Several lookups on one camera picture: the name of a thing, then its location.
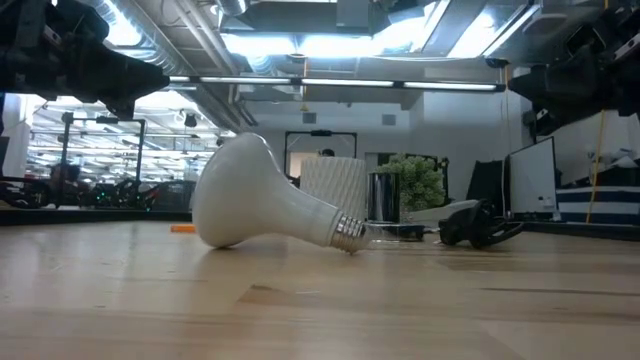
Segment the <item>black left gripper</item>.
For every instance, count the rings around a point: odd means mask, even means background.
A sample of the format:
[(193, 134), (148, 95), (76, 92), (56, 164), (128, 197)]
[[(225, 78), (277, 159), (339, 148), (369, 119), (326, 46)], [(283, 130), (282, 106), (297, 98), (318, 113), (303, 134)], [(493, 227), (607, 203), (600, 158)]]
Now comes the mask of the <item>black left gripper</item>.
[(164, 88), (169, 77), (107, 47), (83, 47), (108, 34), (109, 24), (80, 1), (3, 0), (1, 91), (111, 102), (111, 114), (131, 120), (133, 101)]

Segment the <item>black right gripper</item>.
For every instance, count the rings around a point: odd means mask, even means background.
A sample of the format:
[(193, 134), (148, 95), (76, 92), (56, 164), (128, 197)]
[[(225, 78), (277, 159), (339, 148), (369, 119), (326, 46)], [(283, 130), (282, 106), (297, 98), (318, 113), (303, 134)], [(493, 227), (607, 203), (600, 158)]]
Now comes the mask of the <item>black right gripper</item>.
[[(621, 116), (639, 113), (639, 3), (607, 1), (569, 37), (574, 57), (513, 77), (509, 89), (534, 103), (577, 103), (592, 97)], [(546, 109), (523, 113), (530, 135), (550, 133)]]

